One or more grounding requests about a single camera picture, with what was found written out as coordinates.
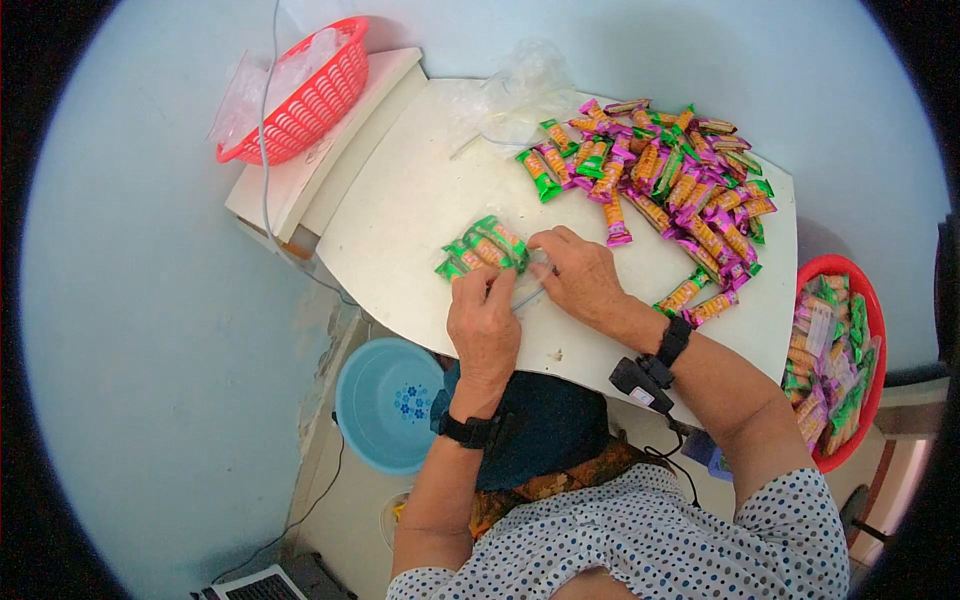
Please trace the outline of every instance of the hand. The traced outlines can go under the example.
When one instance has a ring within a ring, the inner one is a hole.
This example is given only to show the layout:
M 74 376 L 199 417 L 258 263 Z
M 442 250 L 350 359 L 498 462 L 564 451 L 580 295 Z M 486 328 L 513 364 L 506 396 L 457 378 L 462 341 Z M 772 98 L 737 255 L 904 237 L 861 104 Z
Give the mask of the hand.
M 665 318 L 623 291 L 609 248 L 564 226 L 534 234 L 527 247 L 543 248 L 556 265 L 559 275 L 536 263 L 530 268 L 566 314 L 636 351 L 656 351 Z
M 510 310 L 515 281 L 513 269 L 490 267 L 453 280 L 446 332 L 460 356 L 460 381 L 450 405 L 454 419 L 491 417 L 514 373 L 520 350 L 520 322 Z

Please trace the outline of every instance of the red basket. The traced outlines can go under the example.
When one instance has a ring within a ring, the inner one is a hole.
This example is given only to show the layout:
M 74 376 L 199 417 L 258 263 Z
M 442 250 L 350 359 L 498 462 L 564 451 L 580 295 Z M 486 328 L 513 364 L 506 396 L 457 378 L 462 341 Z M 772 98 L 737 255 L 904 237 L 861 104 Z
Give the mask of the red basket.
M 369 26 L 366 18 L 354 16 L 325 27 L 349 34 L 350 39 L 332 59 L 264 119 L 263 134 L 266 137 L 267 160 L 271 165 L 286 162 L 309 148 L 344 118 L 360 97 L 369 73 L 367 51 L 363 47 L 363 36 Z M 306 50 L 312 39 L 313 35 L 308 36 L 277 62 Z M 234 158 L 250 164 L 263 164 L 257 129 L 227 151 L 224 151 L 223 144 L 217 144 L 217 162 Z
M 800 295 L 800 290 L 804 287 L 804 284 L 816 276 L 842 275 L 844 273 L 850 275 L 850 291 L 863 295 L 867 306 L 867 324 L 870 327 L 870 335 L 880 336 L 881 344 L 874 367 L 874 382 L 871 384 L 870 391 L 860 408 L 860 426 L 857 427 L 856 433 L 829 456 L 821 455 L 819 445 L 813 449 L 813 462 L 824 473 L 834 470 L 850 458 L 850 455 L 867 435 L 867 430 L 874 422 L 876 408 L 880 404 L 880 395 L 883 393 L 883 379 L 887 373 L 887 332 L 883 324 L 883 311 L 880 310 L 880 302 L 876 299 L 874 286 L 870 284 L 870 280 L 863 275 L 859 267 L 839 254 L 817 256 L 803 265 L 797 272 L 797 296 Z

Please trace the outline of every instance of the light blue wall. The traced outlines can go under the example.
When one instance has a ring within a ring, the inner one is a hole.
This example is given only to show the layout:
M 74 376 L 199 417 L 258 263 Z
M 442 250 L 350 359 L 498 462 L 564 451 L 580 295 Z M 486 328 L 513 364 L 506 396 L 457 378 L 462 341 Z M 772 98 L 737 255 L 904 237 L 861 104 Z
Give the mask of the light blue wall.
M 86 532 L 140 598 L 185 598 L 280 532 L 329 344 L 332 293 L 302 314 L 315 284 L 232 223 L 242 165 L 204 142 L 271 6 L 121 5 L 36 172 L 21 295 L 36 411 Z
M 419 45 L 433 77 L 486 76 L 546 36 L 585 91 L 733 120 L 793 173 L 801 252 L 847 248 L 874 282 L 890 368 L 935 358 L 940 158 L 856 3 L 289 1 L 281 48 L 295 23 L 366 13 L 372 50 Z M 267 48 L 272 5 L 121 5 L 36 174 L 22 300 L 40 424 L 86 531 L 144 598 L 182 597 L 279 532 L 327 344 L 293 325 L 306 283 L 229 222 L 240 166 L 203 142 L 230 66 Z

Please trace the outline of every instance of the wrist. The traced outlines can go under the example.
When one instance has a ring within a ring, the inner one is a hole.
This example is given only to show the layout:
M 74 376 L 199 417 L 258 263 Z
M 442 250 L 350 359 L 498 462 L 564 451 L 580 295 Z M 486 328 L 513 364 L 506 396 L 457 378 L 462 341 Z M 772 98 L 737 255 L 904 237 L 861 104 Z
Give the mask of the wrist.
M 506 387 L 506 381 L 501 384 L 461 377 L 450 400 L 450 416 L 461 423 L 467 422 L 470 417 L 491 419 L 500 405 L 500 398 Z
M 670 320 L 658 310 L 626 296 L 613 305 L 612 317 L 605 324 L 608 337 L 640 354 L 656 354 Z

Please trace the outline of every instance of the white table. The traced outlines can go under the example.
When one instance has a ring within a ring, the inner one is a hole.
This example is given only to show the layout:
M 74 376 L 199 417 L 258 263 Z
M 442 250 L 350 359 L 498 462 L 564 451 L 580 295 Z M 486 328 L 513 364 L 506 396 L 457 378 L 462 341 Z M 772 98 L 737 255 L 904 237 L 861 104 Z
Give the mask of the white table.
M 486 143 L 475 143 L 451 160 L 446 137 L 451 115 L 442 99 L 447 86 L 454 84 L 431 80 L 400 114 L 343 198 L 317 254 L 378 321 L 425 348 L 455 356 L 445 328 L 450 286 L 433 272 L 444 259 L 442 245 L 490 213 L 525 238 L 566 225 L 603 243 L 606 222 L 601 207 L 579 189 L 541 204 L 523 167 Z M 601 106 L 613 102 L 597 99 Z M 744 134 L 749 139 L 750 132 Z M 797 275 L 793 179 L 757 159 L 779 209 L 763 217 L 767 245 L 756 247 L 763 271 L 741 288 L 739 306 L 699 331 L 780 381 Z M 624 203 L 623 211 L 634 241 L 612 249 L 617 273 L 628 293 L 652 304 L 669 294 L 695 265 L 630 205 Z M 695 302 L 717 291 L 710 285 Z M 523 327 L 518 369 L 557 375 L 636 403 L 607 379 L 620 358 L 634 355 L 631 350 L 567 317 L 545 294 L 523 306 L 518 317 Z M 699 425 L 683 400 L 671 395 L 676 402 L 674 417 Z

